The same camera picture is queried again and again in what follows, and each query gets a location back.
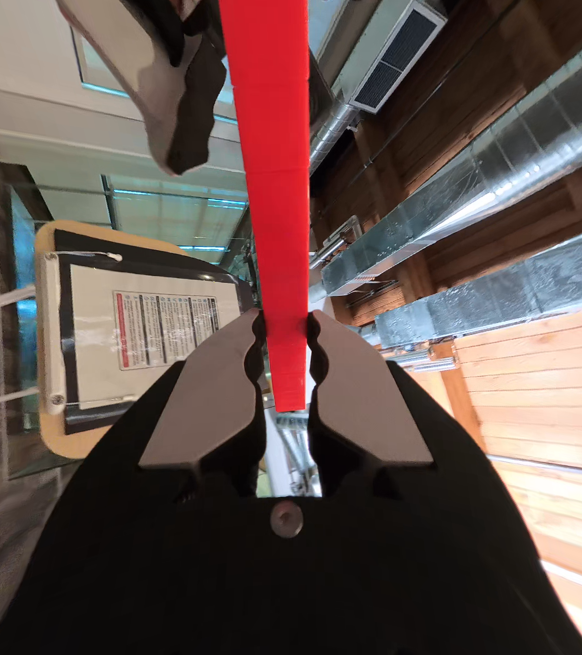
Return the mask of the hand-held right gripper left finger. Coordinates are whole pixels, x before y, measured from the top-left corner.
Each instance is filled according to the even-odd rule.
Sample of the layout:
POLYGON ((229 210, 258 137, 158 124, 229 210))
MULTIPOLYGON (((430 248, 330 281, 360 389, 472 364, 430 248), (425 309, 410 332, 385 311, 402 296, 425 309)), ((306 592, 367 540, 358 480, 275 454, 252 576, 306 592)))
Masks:
POLYGON ((182 470, 200 481, 223 474, 237 494, 255 494, 267 427, 259 380, 265 321, 251 309, 198 346, 139 460, 144 470, 182 470))

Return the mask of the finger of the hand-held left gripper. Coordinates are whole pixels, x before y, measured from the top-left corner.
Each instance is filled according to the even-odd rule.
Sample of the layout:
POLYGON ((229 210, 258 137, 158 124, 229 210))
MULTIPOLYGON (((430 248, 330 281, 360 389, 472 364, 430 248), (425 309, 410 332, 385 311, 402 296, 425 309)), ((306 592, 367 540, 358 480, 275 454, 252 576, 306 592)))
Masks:
POLYGON ((160 169, 205 165, 227 77, 219 1, 57 1, 138 108, 160 169))

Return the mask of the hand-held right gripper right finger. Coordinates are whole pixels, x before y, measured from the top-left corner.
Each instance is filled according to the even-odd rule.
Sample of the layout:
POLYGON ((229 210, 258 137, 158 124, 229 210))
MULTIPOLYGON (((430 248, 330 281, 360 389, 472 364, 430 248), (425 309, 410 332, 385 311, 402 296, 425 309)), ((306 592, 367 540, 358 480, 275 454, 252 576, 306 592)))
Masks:
POLYGON ((307 317, 307 341, 314 381, 307 430, 322 495, 335 495, 350 474, 374 481, 383 470, 433 466, 376 349, 321 310, 307 317))

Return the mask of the red linking cubes block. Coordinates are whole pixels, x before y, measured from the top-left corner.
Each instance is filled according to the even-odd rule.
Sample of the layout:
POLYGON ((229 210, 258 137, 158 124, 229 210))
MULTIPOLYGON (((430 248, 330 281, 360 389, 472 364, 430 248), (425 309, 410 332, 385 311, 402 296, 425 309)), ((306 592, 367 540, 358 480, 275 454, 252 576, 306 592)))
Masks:
POLYGON ((220 1, 279 413, 306 404, 309 16, 306 1, 220 1))

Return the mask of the printed instruction label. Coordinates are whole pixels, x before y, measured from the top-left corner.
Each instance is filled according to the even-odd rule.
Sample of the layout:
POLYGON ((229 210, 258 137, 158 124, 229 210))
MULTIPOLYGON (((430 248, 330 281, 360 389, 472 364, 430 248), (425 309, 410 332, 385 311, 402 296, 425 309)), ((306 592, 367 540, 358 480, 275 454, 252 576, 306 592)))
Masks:
POLYGON ((113 301, 121 371, 185 360, 220 329, 212 296, 114 291, 113 301))

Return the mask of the white laminated sheet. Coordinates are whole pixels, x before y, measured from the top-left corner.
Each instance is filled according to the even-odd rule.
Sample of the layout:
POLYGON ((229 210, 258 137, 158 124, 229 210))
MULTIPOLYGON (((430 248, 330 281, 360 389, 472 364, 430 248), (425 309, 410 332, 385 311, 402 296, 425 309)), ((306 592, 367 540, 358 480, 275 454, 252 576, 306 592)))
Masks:
POLYGON ((70 278, 77 378, 73 403, 83 410, 138 399, 172 365, 120 370, 114 291, 212 296, 218 302, 220 328, 241 314, 238 284, 229 275, 163 267, 145 274, 72 265, 70 278))

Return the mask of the round-cornered wooden board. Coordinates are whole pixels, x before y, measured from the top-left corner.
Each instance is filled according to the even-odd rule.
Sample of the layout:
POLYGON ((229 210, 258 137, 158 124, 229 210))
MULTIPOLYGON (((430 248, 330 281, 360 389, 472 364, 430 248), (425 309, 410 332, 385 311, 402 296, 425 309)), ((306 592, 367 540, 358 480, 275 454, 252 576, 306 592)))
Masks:
POLYGON ((55 232, 82 235, 86 238, 95 238, 110 244, 121 244, 139 248, 145 251, 172 253, 175 256, 185 256, 201 267, 207 263, 192 258, 188 250, 183 250, 175 244, 116 231, 109 227, 90 225, 71 220, 50 221, 43 225, 35 235, 35 300, 36 300, 36 370, 37 386, 39 391, 40 434, 44 445, 54 454, 69 459, 83 459, 95 447, 98 441, 109 430, 109 425, 83 430, 74 434, 65 433, 65 420, 63 413, 49 414, 50 395, 47 389, 47 344, 49 336, 47 323, 54 316, 47 294, 47 275, 43 271, 43 262, 47 260, 48 253, 55 250, 55 232))

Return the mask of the black mat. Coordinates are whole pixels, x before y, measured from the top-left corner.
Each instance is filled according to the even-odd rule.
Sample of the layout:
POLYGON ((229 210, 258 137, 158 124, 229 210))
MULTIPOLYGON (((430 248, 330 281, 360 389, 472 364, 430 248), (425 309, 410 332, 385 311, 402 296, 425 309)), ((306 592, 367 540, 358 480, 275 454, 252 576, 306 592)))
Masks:
POLYGON ((77 378, 72 314, 72 283, 70 278, 70 267, 72 265, 145 274, 154 274, 155 269, 163 267, 175 271, 205 272, 219 276, 229 275, 238 284, 241 314, 254 307, 249 285, 211 263, 207 263, 206 267, 201 267, 197 263, 192 263, 191 259, 185 256, 180 257, 172 253, 145 251, 121 244, 110 244, 99 239, 59 230, 55 232, 54 252, 58 255, 60 262, 62 293, 60 327, 67 394, 66 407, 63 412, 66 434, 74 434, 99 426, 110 426, 136 401, 135 399, 132 402, 87 410, 80 409, 78 404, 73 403, 73 401, 77 401, 77 378))

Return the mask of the white plastic tube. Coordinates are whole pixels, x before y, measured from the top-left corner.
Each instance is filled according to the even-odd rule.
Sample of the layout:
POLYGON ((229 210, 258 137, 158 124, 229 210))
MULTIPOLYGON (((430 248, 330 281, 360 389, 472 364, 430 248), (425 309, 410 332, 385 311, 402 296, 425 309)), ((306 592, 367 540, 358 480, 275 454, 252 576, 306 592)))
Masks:
POLYGON ((44 373, 46 412, 58 415, 64 412, 67 402, 66 370, 62 350, 60 304, 62 299, 60 262, 58 255, 49 251, 43 256, 41 270, 44 274, 43 319, 44 373))

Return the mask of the metal pipe fitting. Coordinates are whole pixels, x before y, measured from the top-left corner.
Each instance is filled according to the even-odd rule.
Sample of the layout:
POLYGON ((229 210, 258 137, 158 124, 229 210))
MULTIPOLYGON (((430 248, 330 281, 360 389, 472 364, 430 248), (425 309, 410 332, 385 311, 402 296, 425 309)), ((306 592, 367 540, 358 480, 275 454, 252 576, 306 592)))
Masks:
POLYGON ((338 229, 329 235, 323 242, 323 247, 310 258, 309 269, 314 270, 323 265, 340 250, 348 248, 362 236, 363 229, 359 218, 356 215, 349 217, 338 229))

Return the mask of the ceiling air vent unit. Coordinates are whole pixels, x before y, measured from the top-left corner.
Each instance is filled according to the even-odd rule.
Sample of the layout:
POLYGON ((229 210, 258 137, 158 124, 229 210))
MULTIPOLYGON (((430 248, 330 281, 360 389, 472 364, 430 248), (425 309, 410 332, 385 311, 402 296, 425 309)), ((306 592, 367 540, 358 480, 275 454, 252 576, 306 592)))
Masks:
POLYGON ((332 114, 376 114, 445 27, 444 1, 310 1, 312 74, 332 114))

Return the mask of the rectangular foil-wrapped duct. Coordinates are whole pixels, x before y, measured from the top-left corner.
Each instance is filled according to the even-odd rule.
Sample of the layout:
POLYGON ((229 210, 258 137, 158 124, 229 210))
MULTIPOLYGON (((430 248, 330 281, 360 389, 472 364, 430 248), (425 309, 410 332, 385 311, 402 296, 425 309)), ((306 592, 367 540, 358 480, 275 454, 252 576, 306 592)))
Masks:
POLYGON ((582 234, 494 273, 377 315, 382 348, 582 310, 582 234))

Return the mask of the round silver duct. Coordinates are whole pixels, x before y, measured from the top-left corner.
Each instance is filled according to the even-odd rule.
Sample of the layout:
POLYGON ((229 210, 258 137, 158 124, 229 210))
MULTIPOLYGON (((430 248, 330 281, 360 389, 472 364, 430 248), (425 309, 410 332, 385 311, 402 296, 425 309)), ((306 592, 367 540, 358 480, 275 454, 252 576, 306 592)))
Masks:
POLYGON ((310 138, 309 175, 312 176, 335 147, 340 137, 355 128, 360 120, 360 110, 335 97, 331 105, 322 112, 318 126, 310 138))

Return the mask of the large foil-wrapped duct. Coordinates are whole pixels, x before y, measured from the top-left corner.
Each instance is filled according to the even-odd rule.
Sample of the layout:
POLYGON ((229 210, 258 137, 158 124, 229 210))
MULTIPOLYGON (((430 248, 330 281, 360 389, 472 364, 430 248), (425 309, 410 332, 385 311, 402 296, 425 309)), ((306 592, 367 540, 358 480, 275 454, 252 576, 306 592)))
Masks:
POLYGON ((323 267, 310 292, 347 295, 581 167, 582 50, 323 267))

